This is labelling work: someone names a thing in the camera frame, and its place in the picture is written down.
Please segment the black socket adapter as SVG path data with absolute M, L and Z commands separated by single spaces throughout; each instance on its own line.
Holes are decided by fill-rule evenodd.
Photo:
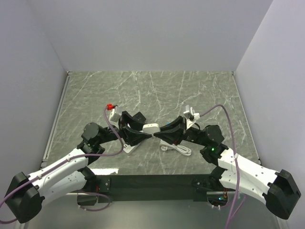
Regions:
M 139 123 L 145 124 L 146 123 L 146 117 L 141 113 L 137 112 L 135 115 L 132 116 L 133 119 Z

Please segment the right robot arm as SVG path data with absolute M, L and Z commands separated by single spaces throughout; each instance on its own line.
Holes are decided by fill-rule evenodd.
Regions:
M 202 145 L 202 157 L 216 166 L 217 173 L 209 178 L 212 189 L 239 190 L 264 203 L 281 219 L 289 219 L 301 197 L 291 173 L 284 169 L 268 169 L 234 153 L 223 144 L 224 136 L 218 125 L 198 129 L 189 125 L 185 117 L 179 116 L 153 135 L 171 145 L 182 141 Z

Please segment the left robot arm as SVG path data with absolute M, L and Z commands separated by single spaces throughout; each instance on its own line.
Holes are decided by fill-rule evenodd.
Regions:
M 152 137 L 146 125 L 134 120 L 126 111 L 117 118 L 116 127 L 106 119 L 108 127 L 88 123 L 81 135 L 82 141 L 66 156 L 29 175 L 15 175 L 1 202 L 6 204 L 15 220 L 26 223 L 44 206 L 67 193 L 89 192 L 96 186 L 95 174 L 88 166 L 105 156 L 103 143 L 119 140 L 121 145 L 136 146 Z

